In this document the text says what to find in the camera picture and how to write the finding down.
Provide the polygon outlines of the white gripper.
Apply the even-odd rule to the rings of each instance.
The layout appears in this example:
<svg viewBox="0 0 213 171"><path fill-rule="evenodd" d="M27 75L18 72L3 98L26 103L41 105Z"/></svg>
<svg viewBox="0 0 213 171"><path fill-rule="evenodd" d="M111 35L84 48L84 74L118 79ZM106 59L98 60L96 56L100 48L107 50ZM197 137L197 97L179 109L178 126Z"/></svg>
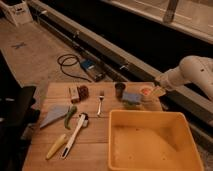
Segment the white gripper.
<svg viewBox="0 0 213 171"><path fill-rule="evenodd" d="M169 90L168 86L168 79L164 74L159 75L155 78L157 81L157 85L155 86L152 95L154 97L161 97L166 94L166 92Z"/></svg>

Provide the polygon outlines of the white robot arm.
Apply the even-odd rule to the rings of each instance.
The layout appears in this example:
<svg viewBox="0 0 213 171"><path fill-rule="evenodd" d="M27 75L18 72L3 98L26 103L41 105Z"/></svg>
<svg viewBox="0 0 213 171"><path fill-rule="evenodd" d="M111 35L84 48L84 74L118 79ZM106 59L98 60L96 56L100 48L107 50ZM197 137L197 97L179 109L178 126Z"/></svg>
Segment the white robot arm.
<svg viewBox="0 0 213 171"><path fill-rule="evenodd" d="M173 91L177 87L193 83L213 101L213 59L189 55L179 65L158 75L155 80L161 87Z"/></svg>

